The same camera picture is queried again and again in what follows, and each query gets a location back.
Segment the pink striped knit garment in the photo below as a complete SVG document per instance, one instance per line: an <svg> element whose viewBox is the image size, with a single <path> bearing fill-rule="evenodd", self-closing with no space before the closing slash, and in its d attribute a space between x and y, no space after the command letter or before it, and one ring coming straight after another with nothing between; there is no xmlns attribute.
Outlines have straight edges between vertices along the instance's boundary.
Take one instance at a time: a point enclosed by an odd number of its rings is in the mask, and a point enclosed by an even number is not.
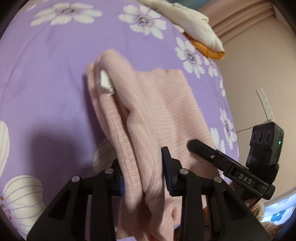
<svg viewBox="0 0 296 241"><path fill-rule="evenodd" d="M117 236L173 240L182 199L166 189L161 148L168 147L173 158L198 176L218 175L187 149L192 139L210 147L214 143L183 72L136 72L121 54L107 50L86 73L92 105L125 181Z"/></svg>

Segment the fluffy beige sleeve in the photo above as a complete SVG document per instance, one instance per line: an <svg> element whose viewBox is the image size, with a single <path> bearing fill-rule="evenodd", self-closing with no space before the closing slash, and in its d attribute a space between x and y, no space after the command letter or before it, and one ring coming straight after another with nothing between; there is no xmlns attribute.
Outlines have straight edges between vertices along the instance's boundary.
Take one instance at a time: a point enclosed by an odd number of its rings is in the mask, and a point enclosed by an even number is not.
<svg viewBox="0 0 296 241"><path fill-rule="evenodd" d="M244 202L245 205L250 209L253 215L257 218L257 220L261 223L267 233L274 237L276 236L285 226L284 224L275 225L271 221L263 222L263 215L264 215L264 205L262 201L258 201L256 198L248 199Z"/></svg>

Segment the purple floral bed sheet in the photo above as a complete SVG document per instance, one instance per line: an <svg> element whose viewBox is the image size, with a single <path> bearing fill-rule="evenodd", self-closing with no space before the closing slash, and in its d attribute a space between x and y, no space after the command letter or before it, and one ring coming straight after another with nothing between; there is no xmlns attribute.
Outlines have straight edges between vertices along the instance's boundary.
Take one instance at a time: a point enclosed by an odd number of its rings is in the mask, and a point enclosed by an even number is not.
<svg viewBox="0 0 296 241"><path fill-rule="evenodd" d="M116 158L85 79L108 49L138 71L182 70L215 146L239 158L218 66L169 20L136 1L29 1L1 38L1 208L23 238L72 176Z"/></svg>

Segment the pink curtain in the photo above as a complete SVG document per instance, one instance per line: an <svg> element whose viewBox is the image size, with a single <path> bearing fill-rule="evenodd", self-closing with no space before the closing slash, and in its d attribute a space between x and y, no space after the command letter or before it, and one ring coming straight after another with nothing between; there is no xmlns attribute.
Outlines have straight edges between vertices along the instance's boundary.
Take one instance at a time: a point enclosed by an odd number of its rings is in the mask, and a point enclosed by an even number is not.
<svg viewBox="0 0 296 241"><path fill-rule="evenodd" d="M210 26L224 43L255 23L275 15L270 1L210 1L198 11L209 18Z"/></svg>

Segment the white wall socket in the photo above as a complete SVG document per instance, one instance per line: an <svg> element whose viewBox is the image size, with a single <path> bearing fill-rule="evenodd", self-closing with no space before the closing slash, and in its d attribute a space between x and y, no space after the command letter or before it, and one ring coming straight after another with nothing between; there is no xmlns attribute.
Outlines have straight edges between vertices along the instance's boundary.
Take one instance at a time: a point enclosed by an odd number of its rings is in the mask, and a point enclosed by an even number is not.
<svg viewBox="0 0 296 241"><path fill-rule="evenodd" d="M264 90L262 89L262 87L260 87L259 89L256 90L256 93L259 97L259 100L262 104L262 107L263 107L263 110L264 110L264 113L266 115L266 118L269 122L274 122L275 119L274 119L274 115L273 115L273 112L271 110L271 107L269 105L269 102L268 102L268 99L267 99L267 96L264 92Z"/></svg>

